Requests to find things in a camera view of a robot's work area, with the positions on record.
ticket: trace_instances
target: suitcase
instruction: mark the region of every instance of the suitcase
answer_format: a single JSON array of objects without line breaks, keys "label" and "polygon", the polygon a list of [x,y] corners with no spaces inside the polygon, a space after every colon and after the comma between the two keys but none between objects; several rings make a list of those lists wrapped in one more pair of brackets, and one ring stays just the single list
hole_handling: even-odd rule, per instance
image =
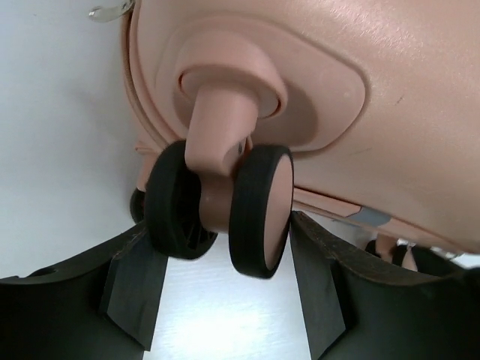
[{"label": "suitcase", "polygon": [[228,233],[235,268],[261,278],[292,206],[378,233],[382,258],[397,239],[480,253],[479,15],[475,0],[95,8],[122,17],[135,218],[144,206],[157,248],[184,259]]}]

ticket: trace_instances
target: hard shell luggage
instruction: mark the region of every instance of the hard shell luggage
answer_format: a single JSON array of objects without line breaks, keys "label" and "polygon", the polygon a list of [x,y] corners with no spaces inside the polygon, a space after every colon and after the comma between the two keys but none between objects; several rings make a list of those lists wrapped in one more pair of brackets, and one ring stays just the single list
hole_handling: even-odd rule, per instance
[{"label": "hard shell luggage", "polygon": [[480,253],[479,14],[474,0],[94,9],[123,16],[133,212],[147,189],[149,230],[172,239],[159,250],[197,258],[227,232],[233,265],[260,277],[292,206],[378,232],[385,254],[396,239]]}]

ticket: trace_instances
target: black rubber tire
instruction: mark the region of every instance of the black rubber tire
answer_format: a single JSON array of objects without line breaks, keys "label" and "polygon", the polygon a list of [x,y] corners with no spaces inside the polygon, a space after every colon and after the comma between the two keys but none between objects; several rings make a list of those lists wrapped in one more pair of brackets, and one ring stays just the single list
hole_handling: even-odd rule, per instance
[{"label": "black rubber tire", "polygon": [[404,264],[405,256],[407,255],[408,247],[406,245],[398,245],[392,251],[391,263],[396,266],[402,267]]},{"label": "black rubber tire", "polygon": [[135,189],[130,197],[130,215],[138,224],[143,221],[143,206],[145,201],[145,192]]},{"label": "black rubber tire", "polygon": [[185,164],[185,141],[174,142],[155,162],[145,193],[145,225],[162,254],[194,260],[212,247],[217,234],[200,222],[200,194],[200,179]]},{"label": "black rubber tire", "polygon": [[367,244],[367,247],[365,248],[365,251],[367,251],[370,255],[374,255],[375,257],[380,257],[380,255],[377,253],[376,246],[377,246],[376,240],[370,240]]},{"label": "black rubber tire", "polygon": [[290,229],[290,219],[285,224],[281,239],[283,248],[273,268],[269,268],[265,261],[264,229],[275,170],[284,155],[289,157],[293,167],[292,153],[287,147],[255,146],[238,171],[229,219],[229,252],[234,268],[243,275],[269,279],[275,274],[281,262]]}]

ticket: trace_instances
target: gray strip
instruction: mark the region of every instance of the gray strip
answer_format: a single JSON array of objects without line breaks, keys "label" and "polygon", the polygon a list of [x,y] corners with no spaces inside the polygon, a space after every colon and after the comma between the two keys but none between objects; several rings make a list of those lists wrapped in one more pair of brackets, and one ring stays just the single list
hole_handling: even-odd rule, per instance
[{"label": "gray strip", "polygon": [[359,212],[346,217],[349,220],[357,221],[361,224],[367,224],[371,227],[381,227],[387,224],[391,217],[372,208],[362,207]]}]

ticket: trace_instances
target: white surface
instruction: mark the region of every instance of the white surface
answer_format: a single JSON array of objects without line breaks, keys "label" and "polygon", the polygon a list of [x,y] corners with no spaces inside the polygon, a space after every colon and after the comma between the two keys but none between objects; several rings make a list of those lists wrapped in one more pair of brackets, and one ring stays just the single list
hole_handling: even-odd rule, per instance
[{"label": "white surface", "polygon": [[[0,278],[26,276],[132,225],[140,159],[119,22],[90,22],[95,5],[2,1]],[[270,281],[236,274],[224,237],[196,262],[171,260],[145,359],[309,359],[290,250]]]}]

